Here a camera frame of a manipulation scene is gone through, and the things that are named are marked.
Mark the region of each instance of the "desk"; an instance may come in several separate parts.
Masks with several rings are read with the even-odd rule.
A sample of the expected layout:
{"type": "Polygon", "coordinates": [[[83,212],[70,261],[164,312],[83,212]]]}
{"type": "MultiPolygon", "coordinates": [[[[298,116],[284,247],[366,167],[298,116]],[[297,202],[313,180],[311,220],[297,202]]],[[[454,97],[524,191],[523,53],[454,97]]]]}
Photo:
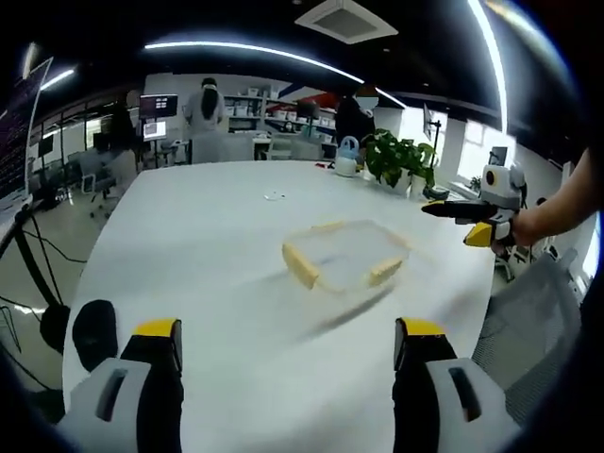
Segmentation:
{"type": "Polygon", "coordinates": [[[478,339],[494,255],[463,245],[471,226],[362,178],[313,162],[209,163],[144,172],[101,233],[82,274],[67,331],[63,397],[88,374],[74,319],[112,301],[120,352],[149,319],[183,320],[182,449],[209,452],[392,452],[394,319],[443,325],[460,356],[478,339]],[[285,195],[267,201],[265,194],[285,195]],[[370,310],[312,335],[284,292],[283,238],[336,220],[374,219],[431,261],[370,310]]]}

